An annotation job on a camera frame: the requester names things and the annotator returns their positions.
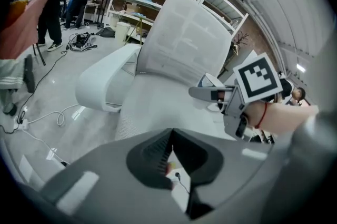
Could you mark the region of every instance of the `ceiling light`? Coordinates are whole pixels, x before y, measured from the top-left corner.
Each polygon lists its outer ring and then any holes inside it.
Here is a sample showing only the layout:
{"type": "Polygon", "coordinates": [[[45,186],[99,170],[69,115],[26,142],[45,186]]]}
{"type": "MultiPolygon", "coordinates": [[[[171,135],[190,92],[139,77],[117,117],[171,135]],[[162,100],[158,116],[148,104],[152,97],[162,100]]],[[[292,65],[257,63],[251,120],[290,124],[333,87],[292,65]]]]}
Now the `ceiling light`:
{"type": "Polygon", "coordinates": [[[302,67],[301,65],[296,65],[297,66],[297,68],[300,70],[300,71],[302,71],[302,72],[305,72],[305,68],[304,67],[302,67]]]}

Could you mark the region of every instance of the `storage box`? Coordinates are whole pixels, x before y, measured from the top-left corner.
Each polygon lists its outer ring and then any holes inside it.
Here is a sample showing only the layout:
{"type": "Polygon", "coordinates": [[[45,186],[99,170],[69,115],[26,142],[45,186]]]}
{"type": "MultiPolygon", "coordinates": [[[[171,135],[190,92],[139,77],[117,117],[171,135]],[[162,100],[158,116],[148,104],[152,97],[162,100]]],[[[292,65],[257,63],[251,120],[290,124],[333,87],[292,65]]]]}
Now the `storage box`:
{"type": "Polygon", "coordinates": [[[131,12],[140,13],[140,8],[137,5],[127,4],[126,5],[126,13],[130,14],[131,12]]]}

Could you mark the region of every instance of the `red string bracelet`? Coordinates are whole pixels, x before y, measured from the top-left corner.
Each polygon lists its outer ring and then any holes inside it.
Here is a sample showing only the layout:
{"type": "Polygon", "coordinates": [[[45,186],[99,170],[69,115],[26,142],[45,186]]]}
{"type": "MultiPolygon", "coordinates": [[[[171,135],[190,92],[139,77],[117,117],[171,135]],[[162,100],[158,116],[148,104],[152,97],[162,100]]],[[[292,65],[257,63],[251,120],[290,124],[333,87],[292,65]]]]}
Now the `red string bracelet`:
{"type": "Polygon", "coordinates": [[[264,112],[263,112],[263,115],[262,115],[261,120],[260,120],[259,123],[255,126],[256,129],[259,129],[259,128],[260,128],[260,125],[261,125],[261,123],[262,123],[262,120],[263,120],[263,118],[264,118],[264,116],[265,116],[265,113],[266,113],[266,111],[267,111],[267,104],[268,104],[268,102],[265,102],[265,103],[264,103],[264,112]]]}

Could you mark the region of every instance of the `chair armrest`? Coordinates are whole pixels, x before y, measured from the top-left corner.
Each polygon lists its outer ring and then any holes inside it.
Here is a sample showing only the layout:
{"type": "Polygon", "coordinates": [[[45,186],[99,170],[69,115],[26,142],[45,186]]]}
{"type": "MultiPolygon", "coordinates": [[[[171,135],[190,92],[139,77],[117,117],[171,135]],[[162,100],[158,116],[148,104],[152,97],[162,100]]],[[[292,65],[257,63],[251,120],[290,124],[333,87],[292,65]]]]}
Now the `chair armrest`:
{"type": "Polygon", "coordinates": [[[106,105],[106,92],[113,77],[140,49],[138,44],[125,45],[85,70],[76,83],[75,95],[78,103],[95,110],[119,112],[121,107],[106,105]]]}

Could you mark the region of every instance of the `striped pants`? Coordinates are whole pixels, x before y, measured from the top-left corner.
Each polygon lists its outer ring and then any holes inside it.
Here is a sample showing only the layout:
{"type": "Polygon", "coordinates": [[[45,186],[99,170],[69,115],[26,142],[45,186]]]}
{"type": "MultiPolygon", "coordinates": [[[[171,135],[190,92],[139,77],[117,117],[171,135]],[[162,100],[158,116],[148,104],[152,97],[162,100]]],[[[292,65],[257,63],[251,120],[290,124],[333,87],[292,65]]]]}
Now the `striped pants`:
{"type": "Polygon", "coordinates": [[[0,60],[0,106],[9,112],[14,104],[12,93],[23,84],[24,60],[0,60]]]}

